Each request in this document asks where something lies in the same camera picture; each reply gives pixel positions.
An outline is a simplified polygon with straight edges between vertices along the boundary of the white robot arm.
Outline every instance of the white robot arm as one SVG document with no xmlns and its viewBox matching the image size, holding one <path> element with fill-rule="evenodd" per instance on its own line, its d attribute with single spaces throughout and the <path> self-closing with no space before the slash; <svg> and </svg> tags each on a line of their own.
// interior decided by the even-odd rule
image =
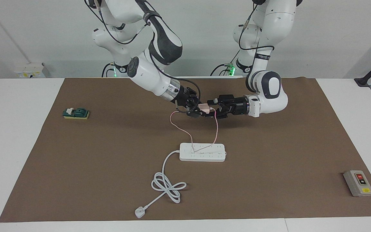
<svg viewBox="0 0 371 232">
<path fill-rule="evenodd" d="M 243 97 L 220 95 L 209 101 L 219 104 L 219 117 L 227 113 L 259 117 L 261 113 L 274 113 L 286 108 L 287 94 L 277 72 L 268 71 L 267 64 L 274 46 L 288 36 L 293 27 L 296 6 L 303 0 L 253 0 L 253 22 L 234 29 L 234 40 L 240 51 L 233 66 L 236 75 L 246 76 L 246 87 L 254 94 Z"/>
<path fill-rule="evenodd" d="M 247 114 L 258 117 L 260 113 L 272 113 L 287 106 L 287 95 L 281 85 L 280 76 L 267 71 L 267 63 L 274 46 L 287 37 L 293 26 L 296 6 L 302 0 L 252 0 L 253 22 L 234 30 L 234 39 L 241 48 L 234 66 L 237 74 L 246 75 L 246 86 L 254 94 L 243 97 L 220 95 L 209 100 L 209 105 L 219 105 L 218 118 L 228 113 Z M 181 57 L 182 42 L 147 0 L 89 0 L 97 8 L 109 30 L 94 30 L 95 43 L 111 52 L 120 75 L 128 75 L 140 87 L 152 91 L 156 96 L 186 107 L 190 116 L 214 116 L 197 107 L 197 93 L 181 86 L 177 78 L 163 72 L 164 68 Z M 132 58 L 126 44 L 138 34 L 133 23 L 144 20 L 154 37 L 148 48 Z"/>
<path fill-rule="evenodd" d="M 101 19 L 113 27 L 109 30 L 110 33 L 106 30 L 94 30 L 93 39 L 98 46 L 111 52 L 120 72 L 126 71 L 128 77 L 143 89 L 187 108 L 188 115 L 198 117 L 200 110 L 197 106 L 200 102 L 197 93 L 191 88 L 184 88 L 177 78 L 163 72 L 166 66 L 181 57 L 183 44 L 159 13 L 146 0 L 96 1 L 90 0 L 90 6 L 95 6 Z M 154 36 L 145 51 L 131 58 L 125 46 L 128 43 L 122 41 L 135 38 L 138 33 L 133 29 L 133 23 L 140 20 L 144 20 L 152 28 Z"/>
</svg>

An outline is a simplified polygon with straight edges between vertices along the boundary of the wall socket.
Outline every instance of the wall socket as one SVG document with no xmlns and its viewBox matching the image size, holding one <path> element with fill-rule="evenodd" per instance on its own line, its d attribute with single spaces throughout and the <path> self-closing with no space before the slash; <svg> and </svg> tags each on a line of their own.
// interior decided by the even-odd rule
<svg viewBox="0 0 371 232">
<path fill-rule="evenodd" d="M 42 63 L 18 64 L 14 71 L 18 78 L 46 78 L 50 74 Z"/>
</svg>

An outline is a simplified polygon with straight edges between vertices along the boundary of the switch box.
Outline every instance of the switch box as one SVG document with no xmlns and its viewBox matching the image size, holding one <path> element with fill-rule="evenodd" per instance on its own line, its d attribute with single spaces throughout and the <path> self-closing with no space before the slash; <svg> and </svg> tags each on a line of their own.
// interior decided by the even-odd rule
<svg viewBox="0 0 371 232">
<path fill-rule="evenodd" d="M 343 173 L 347 185 L 355 197 L 371 195 L 371 186 L 365 174 L 360 170 L 350 170 Z"/>
<path fill-rule="evenodd" d="M 224 162 L 226 156 L 223 144 L 182 143 L 180 144 L 181 161 Z"/>
<path fill-rule="evenodd" d="M 46 78 L 49 75 L 47 68 L 42 63 L 27 63 L 17 65 L 16 76 L 19 78 Z"/>
</svg>

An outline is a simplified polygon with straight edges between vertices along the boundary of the brown work surface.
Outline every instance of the brown work surface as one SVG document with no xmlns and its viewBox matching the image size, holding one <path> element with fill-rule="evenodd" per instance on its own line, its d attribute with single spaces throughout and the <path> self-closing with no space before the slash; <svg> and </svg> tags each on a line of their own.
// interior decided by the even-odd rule
<svg viewBox="0 0 371 232">
<path fill-rule="evenodd" d="M 195 80 L 203 100 L 247 94 L 244 79 Z M 184 181 L 181 203 L 163 196 L 142 220 L 371 216 L 371 196 L 352 197 L 341 174 L 371 174 L 314 79 L 283 79 L 289 104 L 259 118 L 219 120 L 223 163 L 172 155 L 165 173 Z M 88 120 L 62 117 L 85 107 Z M 150 187 L 171 151 L 190 138 L 169 123 L 174 105 L 128 79 L 66 79 L 0 222 L 137 220 L 160 193 Z M 176 114 L 194 141 L 211 142 L 212 118 Z"/>
</svg>

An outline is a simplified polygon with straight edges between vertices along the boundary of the power strip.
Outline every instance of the power strip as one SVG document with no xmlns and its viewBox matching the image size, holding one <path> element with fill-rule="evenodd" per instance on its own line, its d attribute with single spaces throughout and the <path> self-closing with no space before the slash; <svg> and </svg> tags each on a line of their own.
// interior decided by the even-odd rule
<svg viewBox="0 0 371 232">
<path fill-rule="evenodd" d="M 225 151 L 224 144 L 219 143 L 213 145 L 211 145 L 210 143 L 193 143 L 193 144 L 185 142 L 180 144 L 181 161 L 224 162 L 225 156 L 227 154 Z"/>
</svg>

